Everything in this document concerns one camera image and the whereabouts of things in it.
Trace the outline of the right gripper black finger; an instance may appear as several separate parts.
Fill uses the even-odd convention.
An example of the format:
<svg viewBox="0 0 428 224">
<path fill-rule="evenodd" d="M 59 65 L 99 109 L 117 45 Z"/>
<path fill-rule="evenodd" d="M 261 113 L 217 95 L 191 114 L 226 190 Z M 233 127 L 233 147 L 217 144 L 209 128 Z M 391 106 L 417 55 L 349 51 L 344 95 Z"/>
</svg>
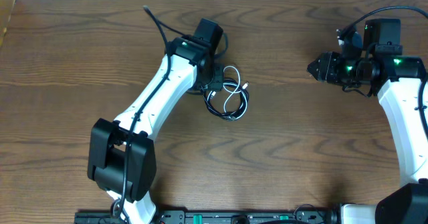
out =
<svg viewBox="0 0 428 224">
<path fill-rule="evenodd" d="M 316 60 L 314 60 L 308 64 L 307 70 L 308 71 L 318 71 L 318 67 L 319 67 L 319 59 L 316 59 Z"/>
<path fill-rule="evenodd" d="M 321 75 L 320 75 L 320 70 L 318 68 L 308 68 L 308 72 L 310 73 L 310 75 L 317 81 L 321 81 Z"/>
</svg>

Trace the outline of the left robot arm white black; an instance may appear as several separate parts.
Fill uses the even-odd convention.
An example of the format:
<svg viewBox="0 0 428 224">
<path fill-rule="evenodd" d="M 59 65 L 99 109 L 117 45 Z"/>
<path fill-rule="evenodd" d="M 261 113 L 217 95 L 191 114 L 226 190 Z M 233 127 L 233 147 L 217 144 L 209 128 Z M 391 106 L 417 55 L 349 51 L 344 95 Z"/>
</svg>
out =
<svg viewBox="0 0 428 224">
<path fill-rule="evenodd" d="M 121 222 L 152 222 L 154 141 L 188 90 L 220 89 L 223 72 L 215 52 L 222 37 L 217 23 L 202 19 L 193 35 L 168 42 L 160 68 L 140 96 L 113 121 L 101 118 L 92 127 L 88 178 L 114 198 L 111 214 Z"/>
</svg>

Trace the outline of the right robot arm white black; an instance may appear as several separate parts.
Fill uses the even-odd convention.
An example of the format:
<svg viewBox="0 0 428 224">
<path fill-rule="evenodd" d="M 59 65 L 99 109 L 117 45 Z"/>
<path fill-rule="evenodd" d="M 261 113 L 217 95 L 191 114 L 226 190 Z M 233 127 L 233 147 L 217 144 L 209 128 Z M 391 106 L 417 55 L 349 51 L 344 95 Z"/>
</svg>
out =
<svg viewBox="0 0 428 224">
<path fill-rule="evenodd" d="M 404 56 L 399 19 L 366 21 L 338 31 L 340 53 L 321 53 L 307 67 L 319 82 L 378 98 L 393 135 L 400 187 L 376 205 L 342 204 L 328 223 L 427 222 L 427 70 L 419 57 Z"/>
</svg>

